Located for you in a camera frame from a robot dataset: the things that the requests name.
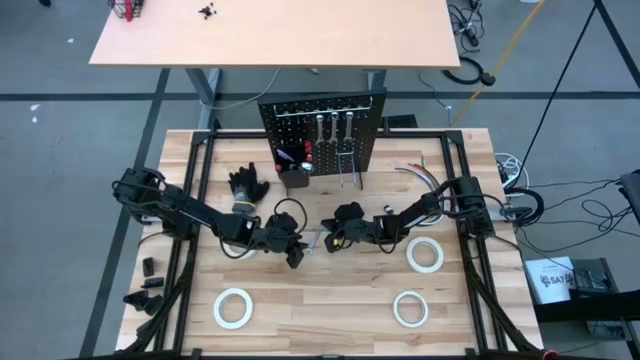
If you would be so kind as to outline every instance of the black pegboard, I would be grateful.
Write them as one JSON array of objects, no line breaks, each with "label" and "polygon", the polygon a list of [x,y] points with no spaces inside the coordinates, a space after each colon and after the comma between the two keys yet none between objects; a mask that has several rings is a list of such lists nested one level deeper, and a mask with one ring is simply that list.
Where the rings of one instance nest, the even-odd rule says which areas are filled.
[{"label": "black pegboard", "polygon": [[[360,93],[340,93],[313,96],[283,97],[268,95],[258,101],[258,108],[267,133],[271,153],[278,162],[277,149],[291,153],[300,144],[310,141],[312,144],[314,172],[311,176],[334,175],[339,173],[337,152],[354,152],[341,157],[342,173],[345,182],[350,182],[352,169],[364,172],[369,168],[373,145],[376,140],[378,125],[382,118],[382,110],[386,98],[386,90]],[[346,110],[353,112],[351,137],[353,141],[344,141],[346,134]],[[331,113],[338,112],[336,126],[337,144],[329,143],[331,138]],[[318,126],[316,116],[324,117],[322,136],[324,143],[316,145]]]}]

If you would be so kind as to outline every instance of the wooden tabletop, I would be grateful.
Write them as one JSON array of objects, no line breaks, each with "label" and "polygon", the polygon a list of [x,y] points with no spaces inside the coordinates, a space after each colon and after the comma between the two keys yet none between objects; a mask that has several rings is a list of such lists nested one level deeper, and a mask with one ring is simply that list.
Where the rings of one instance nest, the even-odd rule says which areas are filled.
[{"label": "wooden tabletop", "polygon": [[[483,192],[504,199],[488,130],[465,129],[463,134],[471,174],[478,177]],[[191,136],[192,131],[167,134],[159,170],[172,184],[181,186],[184,181]],[[199,154],[194,179],[200,178],[203,152]],[[398,173],[393,168],[409,162],[420,163],[421,157],[440,181],[446,179],[438,140],[378,139],[369,172],[362,174],[363,191],[349,186],[348,181],[341,188],[337,175],[311,178],[308,188],[290,190],[289,196],[301,201],[309,215],[302,241],[310,242],[320,220],[333,217],[341,204],[359,202],[365,219],[371,220],[373,215],[384,213],[386,204],[400,211],[415,202],[428,191],[426,185],[413,174]],[[273,213],[275,203],[286,196],[265,140],[215,141],[206,203],[222,212],[231,212],[233,195],[227,184],[228,174],[250,161],[256,163],[259,179],[271,182],[269,193],[257,209],[264,222]],[[195,183],[192,196],[198,186]],[[282,210],[302,222],[295,204],[283,204],[279,211]],[[510,225],[496,223],[495,227],[499,236],[515,241]],[[159,230],[160,225],[147,227],[143,236]],[[464,348],[476,347],[458,237],[450,219],[432,227],[413,228],[391,255],[365,243],[329,254],[320,242],[314,254],[305,256],[296,270],[289,268],[284,254],[257,253],[249,260],[231,260],[222,254],[211,231],[203,229],[200,234],[185,352],[198,347],[205,354],[217,355],[461,355]],[[429,236],[441,244],[445,261],[438,272],[420,274],[409,267],[405,250],[416,236]],[[495,239],[489,239],[487,246],[500,304],[529,341],[541,347],[518,251]],[[156,276],[165,276],[170,249],[171,240],[164,236],[151,238],[141,246],[130,292],[139,290],[144,281],[142,259],[146,257],[155,259]],[[184,244],[183,261],[186,249]],[[422,251],[416,250],[419,261],[429,257]],[[225,330],[213,319],[213,304],[222,291],[233,287],[250,294],[254,312],[245,327]],[[420,293],[429,306],[428,320],[416,329],[402,327],[393,317],[395,296],[409,289]],[[236,300],[230,300],[224,308],[230,321],[238,320],[243,313],[242,301]],[[401,303],[401,313],[412,321],[419,316],[419,307],[407,299],[406,304]],[[491,320],[484,305],[483,313],[487,337],[495,347]],[[177,306],[170,318],[169,345]],[[126,306],[118,349],[133,342],[136,328],[147,320],[144,312]]]},{"label": "wooden tabletop", "polygon": [[460,65],[445,0],[149,0],[113,12],[92,65],[451,68]]}]

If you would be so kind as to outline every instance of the roll of tape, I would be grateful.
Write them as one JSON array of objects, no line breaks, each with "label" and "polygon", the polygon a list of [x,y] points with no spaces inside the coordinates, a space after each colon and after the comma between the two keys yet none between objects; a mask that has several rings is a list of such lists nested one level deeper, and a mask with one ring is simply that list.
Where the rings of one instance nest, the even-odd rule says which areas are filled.
[{"label": "roll of tape", "polygon": [[[402,300],[402,298],[406,296],[413,296],[416,299],[420,300],[420,303],[422,305],[422,316],[420,317],[420,320],[418,320],[417,322],[410,323],[405,321],[402,317],[400,317],[400,312],[398,311],[398,304],[400,304],[400,300]],[[398,320],[398,322],[402,324],[402,326],[408,327],[408,328],[417,328],[419,326],[422,326],[422,324],[424,324],[425,321],[427,321],[427,318],[429,317],[429,307],[427,306],[427,301],[422,296],[420,296],[420,294],[418,294],[415,291],[405,291],[400,295],[396,296],[396,299],[393,301],[393,315],[395,316],[396,320]]]},{"label": "roll of tape", "polygon": [[[236,252],[235,250],[233,250],[231,248],[231,245],[227,244],[227,243],[222,243],[222,246],[224,247],[224,250],[227,252],[227,254],[231,255],[231,256],[240,256],[242,253],[240,252]],[[243,257],[241,257],[240,259],[248,259],[250,257],[252,257],[253,255],[256,254],[256,250],[249,250],[248,253],[246,253]]]},{"label": "roll of tape", "polygon": [[[227,302],[227,299],[233,295],[238,295],[244,299],[245,311],[240,320],[236,322],[228,322],[222,317],[222,307]],[[249,293],[242,289],[233,288],[223,291],[222,294],[220,294],[220,296],[218,296],[218,298],[216,299],[216,302],[213,304],[214,319],[216,320],[218,325],[228,330],[239,329],[245,326],[249,322],[249,320],[251,320],[251,315],[253,315],[253,301],[251,300],[251,296],[249,296]]]},{"label": "roll of tape", "polygon": [[[418,244],[425,244],[433,249],[433,252],[436,254],[436,261],[431,266],[422,266],[418,264],[416,259],[413,257],[413,250]],[[442,264],[444,263],[444,251],[442,251],[442,246],[438,244],[437,241],[433,240],[429,237],[417,237],[409,243],[407,246],[407,260],[409,260],[409,265],[413,270],[423,273],[423,274],[431,274],[438,271]]]}]

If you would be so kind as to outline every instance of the yellow pole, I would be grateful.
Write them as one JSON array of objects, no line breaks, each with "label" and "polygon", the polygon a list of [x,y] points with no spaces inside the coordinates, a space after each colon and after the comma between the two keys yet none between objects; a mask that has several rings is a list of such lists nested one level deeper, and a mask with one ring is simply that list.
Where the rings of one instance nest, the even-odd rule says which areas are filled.
[{"label": "yellow pole", "polygon": [[[500,58],[500,61],[498,61],[498,65],[496,65],[493,68],[493,71],[491,71],[491,76],[494,76],[498,70],[500,70],[500,68],[502,67],[502,65],[504,65],[504,62],[507,60],[507,58],[509,57],[509,55],[511,54],[511,51],[513,51],[513,48],[516,46],[516,43],[518,42],[518,38],[520,37],[520,35],[522,35],[522,33],[524,32],[524,30],[529,26],[529,24],[531,23],[531,20],[533,20],[533,18],[536,16],[536,14],[538,13],[538,11],[540,11],[540,9],[542,8],[542,6],[547,2],[547,0],[541,0],[538,5],[536,5],[536,7],[533,9],[533,11],[531,11],[531,13],[529,14],[529,16],[527,16],[527,19],[522,23],[522,25],[520,26],[520,29],[518,30],[518,32],[513,36],[513,39],[511,39],[511,42],[509,43],[509,46],[507,47],[507,50],[505,50],[504,54],[502,54],[502,57]],[[467,100],[467,102],[464,104],[464,106],[462,107],[462,110],[460,110],[460,112],[458,113],[458,115],[456,115],[456,118],[453,120],[453,122],[451,123],[451,127],[454,127],[455,124],[460,120],[460,118],[462,118],[467,112],[469,112],[469,109],[471,108],[471,103],[473,103],[473,101],[480,96],[480,94],[482,94],[482,92],[484,91],[485,86],[482,85],[482,87],[480,87],[480,89],[478,89],[478,91],[475,92],[475,94],[473,94],[473,96],[471,96],[471,98],[469,98],[469,100]]]}]

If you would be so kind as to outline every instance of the gray desk leg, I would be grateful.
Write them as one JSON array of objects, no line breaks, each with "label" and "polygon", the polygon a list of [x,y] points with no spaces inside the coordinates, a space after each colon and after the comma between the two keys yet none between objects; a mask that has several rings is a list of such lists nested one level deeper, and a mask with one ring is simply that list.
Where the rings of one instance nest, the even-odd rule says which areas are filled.
[{"label": "gray desk leg", "polygon": [[387,70],[369,70],[367,71],[367,80],[369,90],[382,90],[384,81],[387,78]]},{"label": "gray desk leg", "polygon": [[[200,100],[207,105],[213,106],[216,100],[216,90],[218,88],[218,84],[220,83],[220,77],[222,76],[222,70],[220,69],[211,69],[211,73],[209,73],[209,78],[204,75],[204,71],[202,69],[185,69],[187,71],[187,75],[193,84],[193,87],[196,89]],[[211,109],[206,107],[202,107],[200,111],[200,120],[198,121],[198,129],[207,129],[209,128],[209,114],[211,113]]]}]

